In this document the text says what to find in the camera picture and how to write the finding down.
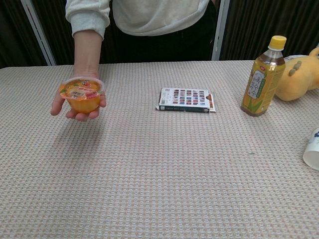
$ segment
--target plastic lid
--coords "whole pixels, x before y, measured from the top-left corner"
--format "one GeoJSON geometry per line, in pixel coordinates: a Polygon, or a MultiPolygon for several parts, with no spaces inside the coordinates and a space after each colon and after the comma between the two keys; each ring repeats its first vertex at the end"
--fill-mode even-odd
{"type": "Polygon", "coordinates": [[[273,36],[269,43],[269,48],[282,51],[285,47],[287,38],[284,36],[273,36]]]}
{"type": "Polygon", "coordinates": [[[77,101],[97,97],[104,90],[104,83],[93,77],[74,77],[66,80],[59,87],[62,98],[77,101]]]}

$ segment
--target yellow plush toy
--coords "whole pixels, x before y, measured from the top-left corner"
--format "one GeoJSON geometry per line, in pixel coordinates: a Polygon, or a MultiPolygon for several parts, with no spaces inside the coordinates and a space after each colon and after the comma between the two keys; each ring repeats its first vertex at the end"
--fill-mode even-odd
{"type": "Polygon", "coordinates": [[[297,57],[286,63],[279,81],[276,95],[283,101],[292,101],[303,96],[308,90],[319,88],[319,47],[309,56],[297,57]]]}

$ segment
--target person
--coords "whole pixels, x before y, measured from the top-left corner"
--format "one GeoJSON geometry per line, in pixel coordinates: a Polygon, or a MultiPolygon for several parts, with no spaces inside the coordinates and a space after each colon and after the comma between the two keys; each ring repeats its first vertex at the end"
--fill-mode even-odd
{"type": "MultiPolygon", "coordinates": [[[[215,0],[113,0],[122,62],[210,60],[216,29],[215,0]]],[[[66,19],[74,37],[74,76],[98,78],[101,44],[110,24],[109,0],[68,0],[66,19]]],[[[60,113],[64,99],[56,93],[51,114],[60,113]]],[[[102,94],[101,107],[106,106],[102,94]]],[[[99,115],[66,113],[86,121],[99,115]]]]}

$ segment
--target fingers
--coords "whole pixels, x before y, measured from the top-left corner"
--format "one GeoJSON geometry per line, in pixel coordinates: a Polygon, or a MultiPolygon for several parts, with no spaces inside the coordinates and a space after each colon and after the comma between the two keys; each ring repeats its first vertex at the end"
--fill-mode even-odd
{"type": "Polygon", "coordinates": [[[52,116],[57,116],[60,113],[63,102],[64,102],[64,99],[61,98],[60,93],[57,91],[52,103],[52,109],[51,109],[52,116]]]}
{"type": "Polygon", "coordinates": [[[75,119],[77,114],[78,113],[74,109],[71,109],[69,112],[66,113],[65,117],[67,117],[68,119],[75,119]]]}
{"type": "Polygon", "coordinates": [[[104,92],[101,93],[100,106],[103,107],[103,108],[106,106],[106,98],[105,98],[105,93],[104,92]]]}
{"type": "Polygon", "coordinates": [[[96,110],[90,112],[89,118],[90,119],[95,119],[97,116],[100,114],[100,108],[97,108],[96,110]]]}
{"type": "Polygon", "coordinates": [[[76,116],[75,116],[75,119],[77,121],[83,121],[83,122],[86,122],[88,120],[88,115],[84,114],[84,113],[78,113],[76,116]]]}

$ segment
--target white cup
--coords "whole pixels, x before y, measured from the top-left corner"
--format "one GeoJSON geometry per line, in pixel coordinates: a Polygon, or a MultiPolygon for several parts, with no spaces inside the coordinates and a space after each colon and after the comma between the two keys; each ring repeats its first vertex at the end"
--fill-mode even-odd
{"type": "Polygon", "coordinates": [[[311,168],[319,170],[319,127],[312,133],[304,152],[304,162],[311,168]]]}

